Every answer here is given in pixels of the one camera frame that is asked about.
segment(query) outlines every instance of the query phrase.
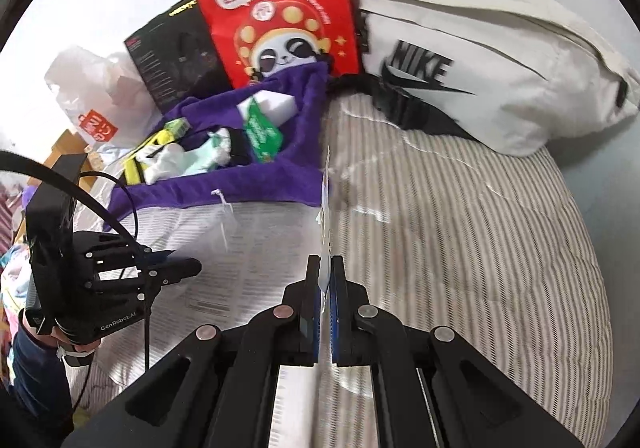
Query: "human hand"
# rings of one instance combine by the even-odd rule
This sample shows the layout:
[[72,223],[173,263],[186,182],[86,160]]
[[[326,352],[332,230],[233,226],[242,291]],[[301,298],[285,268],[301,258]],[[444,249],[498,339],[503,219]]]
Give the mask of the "human hand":
[[38,334],[36,332],[36,329],[29,325],[29,322],[27,321],[27,318],[26,316],[24,316],[24,314],[22,314],[22,326],[32,338],[36,339],[47,347],[52,347],[54,349],[58,348],[58,345],[62,345],[65,351],[75,350],[76,352],[91,352],[100,345],[101,341],[96,340],[88,345],[73,345],[69,338],[66,337],[65,333],[63,333],[57,327],[53,327],[51,334]]

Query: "cartoon panda hat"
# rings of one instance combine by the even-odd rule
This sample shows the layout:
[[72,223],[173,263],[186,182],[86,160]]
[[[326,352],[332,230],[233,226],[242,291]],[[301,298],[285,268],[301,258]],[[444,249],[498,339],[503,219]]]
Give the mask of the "cartoon panda hat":
[[236,52],[247,76],[259,68],[257,50],[284,35],[303,38],[320,52],[329,52],[331,48],[331,40],[324,36],[320,15],[306,2],[260,1],[252,6],[234,37]]

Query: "newspaper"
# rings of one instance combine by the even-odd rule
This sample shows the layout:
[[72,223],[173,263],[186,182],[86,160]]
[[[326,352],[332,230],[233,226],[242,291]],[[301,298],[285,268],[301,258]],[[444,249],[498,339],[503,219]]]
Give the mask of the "newspaper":
[[[95,191],[103,191],[102,186]],[[239,203],[232,207],[235,222],[231,223],[220,204],[138,212],[139,243],[154,251],[174,249],[202,263],[199,275],[163,288],[154,301],[151,364],[203,323],[228,329],[277,305],[284,288],[305,277],[308,255],[321,253],[317,208],[296,203]],[[84,211],[79,210],[76,223],[97,230]],[[132,216],[122,224],[132,231]],[[104,338],[97,351],[98,366],[122,388],[144,372],[143,335],[143,323],[136,323]],[[316,379],[316,368],[281,368],[271,447],[309,445]]]

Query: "sleeve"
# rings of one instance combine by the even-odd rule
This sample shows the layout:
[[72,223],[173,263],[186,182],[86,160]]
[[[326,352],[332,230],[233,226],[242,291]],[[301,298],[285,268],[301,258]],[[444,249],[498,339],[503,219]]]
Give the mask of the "sleeve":
[[31,336],[22,325],[14,338],[15,383],[11,392],[47,434],[64,439],[73,431],[71,394],[56,349]]

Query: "white sponge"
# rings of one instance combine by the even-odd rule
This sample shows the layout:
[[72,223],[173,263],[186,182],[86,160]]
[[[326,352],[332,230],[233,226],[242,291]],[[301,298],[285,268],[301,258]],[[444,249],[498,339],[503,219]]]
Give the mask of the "white sponge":
[[[296,100],[292,95],[260,90],[252,97],[255,98],[255,102],[260,107],[260,111],[267,116],[267,119],[271,121],[273,126],[281,126],[298,113]],[[238,104],[238,110],[242,114],[242,119],[245,121],[250,102],[251,97]]]

